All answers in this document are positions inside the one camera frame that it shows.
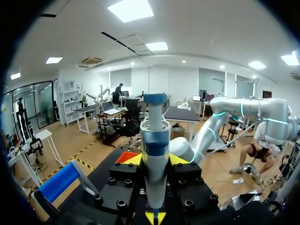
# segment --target sneaker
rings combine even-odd
[[[252,175],[252,178],[255,180],[255,182],[257,183],[257,185],[261,185],[262,179],[261,179],[261,176],[259,174],[254,173]]]
[[[243,173],[243,168],[242,167],[240,167],[240,166],[238,166],[238,167],[236,167],[236,168],[233,168],[233,169],[231,169],[230,170],[230,173],[231,174],[242,174]]]

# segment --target yellow black warning tape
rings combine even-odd
[[[90,143],[88,146],[86,146],[85,148],[83,148],[82,150],[80,150],[78,153],[76,153],[72,158],[70,158],[67,162],[64,163],[64,165],[68,164],[69,162],[72,161],[72,159],[76,158],[77,161],[81,162],[82,164],[86,165],[88,168],[90,168],[91,170],[94,170],[93,167],[89,166],[88,164],[86,164],[85,162],[81,161],[80,159],[78,159],[76,156],[78,156],[80,153],[84,152],[85,150],[87,150],[90,146],[92,146],[94,143],[96,143],[97,140],[94,140],[92,143]],[[61,168],[63,168],[63,166],[60,166],[57,168],[57,170],[55,170],[54,172],[52,172],[49,176],[47,176],[45,179],[43,179],[43,182],[45,182],[46,180],[48,180],[49,178],[51,178],[54,174],[56,174]]]
[[[84,152],[85,150],[87,150],[90,146],[92,146],[94,143],[96,143],[97,140],[94,140],[91,144],[89,144],[88,146],[86,146],[84,149],[81,149],[78,153],[76,153],[73,157],[78,156],[80,153]]]
[[[90,165],[88,165],[87,163],[83,162],[82,160],[80,160],[77,157],[74,157],[78,162],[81,162],[82,164],[84,164],[86,167],[90,168],[91,170],[95,170],[93,167],[91,167]]]

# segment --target air conditioning vent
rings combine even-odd
[[[300,81],[300,73],[299,72],[291,72],[290,76],[292,77],[292,79]]]
[[[82,64],[85,65],[96,65],[98,63],[101,63],[103,60],[99,57],[88,57],[81,61]]]

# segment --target ceiling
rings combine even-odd
[[[274,82],[294,82],[289,73],[300,71],[280,58],[299,50],[299,44],[255,0],[148,0],[154,17],[127,23],[107,9],[119,1],[57,0],[45,11],[57,16],[38,18],[26,35],[9,71],[21,71],[22,76],[7,79],[7,85],[49,75],[89,56],[104,59],[95,71],[128,68],[132,61],[134,67],[167,64],[216,70],[223,64],[224,71]],[[166,42],[169,50],[151,53],[143,52],[144,45],[134,46],[152,42]],[[45,64],[49,57],[63,60]],[[251,69],[248,63],[254,60],[266,68]]]

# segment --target robotic arm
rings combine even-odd
[[[102,91],[102,85],[100,85],[101,88],[101,93],[96,96],[88,91],[85,91],[82,95],[82,101],[83,103],[87,103],[87,96],[89,96],[90,98],[92,98],[94,100],[94,103],[99,105],[101,104],[101,102],[105,102],[105,101],[109,101],[110,100],[110,95],[111,95],[111,89],[110,88],[106,88],[104,91]],[[104,101],[103,100],[103,95],[106,94],[108,92],[108,98]]]
[[[279,98],[238,99],[216,97],[211,100],[213,115],[204,123],[191,144],[183,137],[170,141],[170,153],[188,161],[199,163],[203,154],[217,137],[220,127],[229,120],[229,114],[246,118],[266,118],[265,138],[281,145],[285,140],[295,140],[299,132],[298,117],[290,117],[287,101]]]

